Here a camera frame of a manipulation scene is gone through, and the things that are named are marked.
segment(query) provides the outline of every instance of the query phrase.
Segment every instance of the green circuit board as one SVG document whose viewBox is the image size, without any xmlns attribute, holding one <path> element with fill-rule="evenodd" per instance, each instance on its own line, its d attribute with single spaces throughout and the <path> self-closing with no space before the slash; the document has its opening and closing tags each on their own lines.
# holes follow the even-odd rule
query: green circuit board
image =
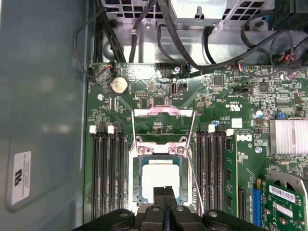
<svg viewBox="0 0 308 231">
<path fill-rule="evenodd" d="M 90 69 L 98 73 L 105 66 L 90 64 Z M 303 175 L 308 166 L 306 157 L 270 155 L 268 121 L 305 117 L 308 104 L 306 72 L 287 80 L 283 74 L 270 78 L 247 77 L 229 67 L 206 75 L 187 70 L 186 66 L 179 66 L 178 72 L 176 67 L 175 64 L 116 64 L 95 83 L 88 84 L 84 222 L 129 205 L 128 169 L 134 143 L 133 123 L 135 134 L 142 137 L 142 141 L 166 144 L 188 136 L 191 117 L 159 113 L 133 119 L 132 111 L 136 109 L 165 105 L 195 112 L 189 145 L 194 170 L 200 178 L 198 135 L 207 131 L 209 125 L 221 126 L 226 139 L 221 152 L 223 169 L 220 168 L 224 177 L 220 180 L 225 189 L 222 207 L 249 222 L 253 222 L 252 189 L 258 178 L 269 170 Z M 245 70 L 255 75 L 272 72 L 270 66 L 246 66 Z M 116 77 L 127 80 L 128 87 L 123 94 L 112 90 L 112 81 Z M 113 126 L 119 135 L 114 139 L 109 139 L 108 135 L 95 139 L 89 132 L 90 126 L 101 129 L 102 134 L 107 134 L 108 126 Z M 141 161 L 134 161 L 133 184 L 138 188 Z M 183 158 L 182 163 L 185 174 L 189 162 Z M 187 189 L 186 183 L 184 178 L 180 203 L 187 201 L 187 194 L 192 194 L 192 205 L 198 209 L 195 182 L 192 181 L 192 191 Z M 244 190 L 244 197 L 239 196 L 239 188 Z M 138 193 L 134 190 L 137 202 L 141 201 Z"/>
<path fill-rule="evenodd" d="M 276 227 L 276 230 L 306 230 L 304 196 L 264 181 L 262 200 L 264 211 L 267 211 L 264 219 L 266 227 Z"/>
</svg>

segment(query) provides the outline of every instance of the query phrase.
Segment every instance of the white label sticker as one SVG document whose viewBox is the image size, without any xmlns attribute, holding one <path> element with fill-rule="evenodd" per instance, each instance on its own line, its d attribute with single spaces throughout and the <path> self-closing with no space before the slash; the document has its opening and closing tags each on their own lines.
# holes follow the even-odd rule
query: white label sticker
<svg viewBox="0 0 308 231">
<path fill-rule="evenodd" d="M 12 205 L 27 198 L 30 193 L 31 152 L 14 155 Z"/>
<path fill-rule="evenodd" d="M 269 189 L 270 189 L 269 192 L 276 195 L 276 196 L 279 196 L 279 197 L 286 199 L 288 201 L 291 201 L 293 203 L 296 202 L 294 194 L 288 193 L 288 192 L 281 190 L 281 189 L 277 189 L 276 187 L 273 187 L 273 186 L 269 186 Z"/>
<path fill-rule="evenodd" d="M 231 127 L 232 128 L 242 128 L 243 127 L 243 120 L 242 120 L 242 118 L 233 118 L 233 119 L 231 119 Z"/>
<path fill-rule="evenodd" d="M 289 209 L 287 209 L 287 208 L 285 208 L 285 207 L 282 207 L 282 206 L 280 206 L 279 204 L 276 204 L 276 209 L 277 209 L 279 212 L 281 212 L 281 213 L 283 213 L 283 214 L 289 216 L 290 218 L 293 218 L 293 212 L 292 212 L 291 210 L 289 210 Z"/>
</svg>

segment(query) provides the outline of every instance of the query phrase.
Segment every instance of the blue connector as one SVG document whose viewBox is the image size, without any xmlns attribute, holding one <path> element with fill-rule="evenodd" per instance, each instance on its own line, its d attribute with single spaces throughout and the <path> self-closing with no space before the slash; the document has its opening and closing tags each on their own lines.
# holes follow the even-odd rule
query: blue connector
<svg viewBox="0 0 308 231">
<path fill-rule="evenodd" d="M 254 225 L 262 226 L 262 214 L 261 214 L 261 190 L 252 189 L 252 203 L 253 203 L 253 221 Z"/>
</svg>

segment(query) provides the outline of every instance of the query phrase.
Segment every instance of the heatsink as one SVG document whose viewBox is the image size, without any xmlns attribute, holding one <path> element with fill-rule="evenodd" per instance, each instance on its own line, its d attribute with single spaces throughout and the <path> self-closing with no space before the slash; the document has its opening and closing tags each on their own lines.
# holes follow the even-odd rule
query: heatsink
<svg viewBox="0 0 308 231">
<path fill-rule="evenodd" d="M 271 120 L 270 152 L 278 155 L 307 155 L 308 120 Z"/>
</svg>

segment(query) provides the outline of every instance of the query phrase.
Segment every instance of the motherboard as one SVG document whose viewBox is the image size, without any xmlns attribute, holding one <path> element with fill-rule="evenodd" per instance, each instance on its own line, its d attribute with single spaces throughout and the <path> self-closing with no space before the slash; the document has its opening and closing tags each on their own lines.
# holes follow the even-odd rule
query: motherboard
<svg viewBox="0 0 308 231">
<path fill-rule="evenodd" d="M 107 64 L 90 64 L 99 73 Z M 88 84 L 84 222 L 172 186 L 198 214 L 306 230 L 307 72 L 113 64 Z"/>
</svg>

